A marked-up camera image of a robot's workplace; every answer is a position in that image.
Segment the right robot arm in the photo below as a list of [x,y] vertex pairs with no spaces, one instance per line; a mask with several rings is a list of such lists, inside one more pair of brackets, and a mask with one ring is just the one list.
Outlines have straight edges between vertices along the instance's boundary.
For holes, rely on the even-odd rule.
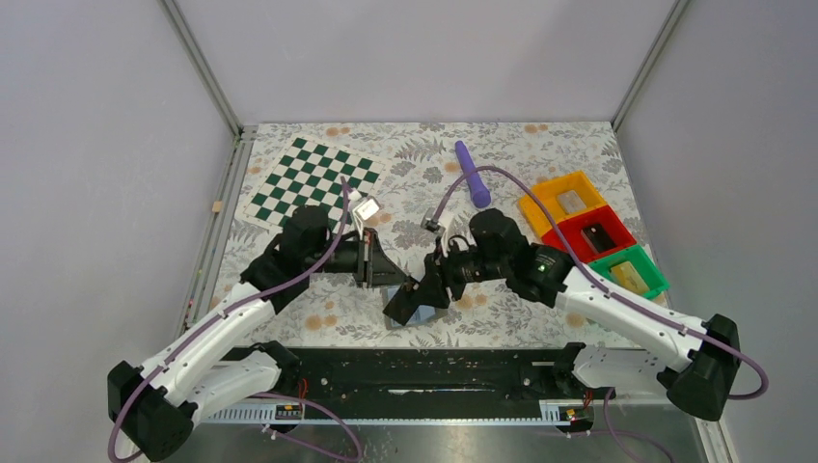
[[407,325],[417,309],[444,310],[467,285],[502,280],[520,298],[580,314],[641,347],[640,362],[623,365],[601,351],[576,345],[553,372],[559,393],[576,397],[587,388],[644,386],[664,390],[678,409],[702,420],[722,417],[741,361],[739,330],[730,318],[708,320],[672,312],[575,262],[564,251],[530,243],[516,222],[496,208],[469,223],[474,243],[461,249],[437,237],[424,257],[421,280],[407,278],[384,308]]

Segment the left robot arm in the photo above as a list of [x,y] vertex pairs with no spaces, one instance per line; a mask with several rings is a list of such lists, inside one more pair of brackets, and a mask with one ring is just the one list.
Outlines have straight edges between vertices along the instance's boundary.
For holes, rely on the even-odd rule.
[[141,364],[115,365],[106,378],[108,415],[114,424],[109,460],[123,461],[117,443],[125,437],[136,448],[126,461],[145,457],[159,462],[213,413],[269,390],[277,396],[293,393],[300,373],[284,348],[262,349],[232,367],[214,366],[238,340],[306,291],[314,273],[349,274],[362,287],[397,285],[402,271],[380,250],[376,231],[366,225],[379,209],[373,199],[344,206],[339,232],[334,233],[323,207],[296,208],[215,309]]

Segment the grey card holder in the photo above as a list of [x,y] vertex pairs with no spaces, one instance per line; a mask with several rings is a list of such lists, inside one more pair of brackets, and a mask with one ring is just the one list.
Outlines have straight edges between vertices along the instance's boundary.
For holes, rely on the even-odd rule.
[[[388,286],[381,290],[381,295],[384,303],[388,303],[396,295],[397,286]],[[436,309],[427,305],[421,305],[417,308],[414,314],[410,317],[406,324],[401,325],[387,315],[384,315],[385,328],[387,330],[398,330],[403,328],[413,328],[426,324],[430,324],[438,319],[442,319],[448,315],[445,309]]]

